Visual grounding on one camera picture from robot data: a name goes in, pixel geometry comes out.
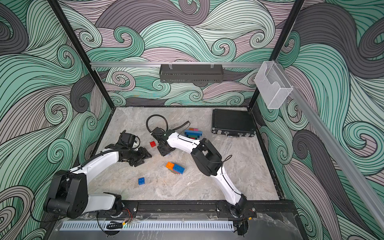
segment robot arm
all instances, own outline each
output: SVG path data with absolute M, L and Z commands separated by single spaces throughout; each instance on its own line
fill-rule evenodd
M 57 171 L 45 199 L 44 211 L 69 218 L 97 210 L 108 210 L 111 216 L 119 216 L 122 211 L 121 196 L 107 192 L 88 194 L 88 184 L 118 161 L 136 167 L 152 157 L 145 148 L 139 147 L 135 138 L 137 136 L 123 131 L 118 142 L 108 145 L 102 153 L 68 171 Z
M 120 195 L 88 194 L 89 182 L 118 160 L 118 152 L 109 152 L 91 160 L 85 166 L 57 171 L 45 199 L 44 211 L 69 218 L 77 218 L 83 213 L 97 210 L 111 210 L 111 215 L 120 214 Z
M 204 175 L 212 177 L 220 187 L 225 200 L 231 204 L 231 213 L 236 217 L 243 214 L 247 198 L 232 183 L 220 153 L 208 139 L 193 140 L 180 136 L 174 130 L 164 132 L 158 127 L 152 131 L 152 135 L 158 140 L 158 149 L 163 156 L 176 148 L 190 153 L 198 169 Z

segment blue lego brick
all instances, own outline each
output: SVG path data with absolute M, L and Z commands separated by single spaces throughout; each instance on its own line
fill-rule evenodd
M 203 135 L 202 131 L 192 131 L 192 130 L 185 130 L 184 133 L 190 134 L 190 135 Z
M 139 185 L 143 185 L 145 184 L 145 179 L 142 177 L 142 178 L 139 178 Z
M 183 174 L 184 168 L 180 167 L 179 165 L 175 164 L 172 169 L 174 172 L 177 172 L 179 174 Z

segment orange lego brick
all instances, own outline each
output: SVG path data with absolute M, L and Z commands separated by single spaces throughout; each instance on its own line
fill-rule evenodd
M 175 164 L 173 164 L 173 163 L 171 163 L 171 162 L 168 162 L 167 165 L 166 165 L 166 168 L 168 168 L 169 170 L 172 171 L 174 165 L 175 165 Z

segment stacked lego bricks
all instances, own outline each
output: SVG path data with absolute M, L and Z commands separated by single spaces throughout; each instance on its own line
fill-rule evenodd
M 171 163 L 171 162 L 167 163 L 166 168 L 168 168 L 174 174 L 183 174 L 183 172 L 184 172 L 183 167 L 181 167 L 177 164 Z
M 189 130 L 184 131 L 184 136 L 191 139 L 199 139 L 203 135 L 202 131 L 199 131 L 197 128 L 189 128 Z

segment black briefcase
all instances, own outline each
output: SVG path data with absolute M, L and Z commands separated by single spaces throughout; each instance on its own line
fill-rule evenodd
M 247 111 L 214 109 L 212 111 L 212 133 L 227 137 L 253 137 L 256 126 Z

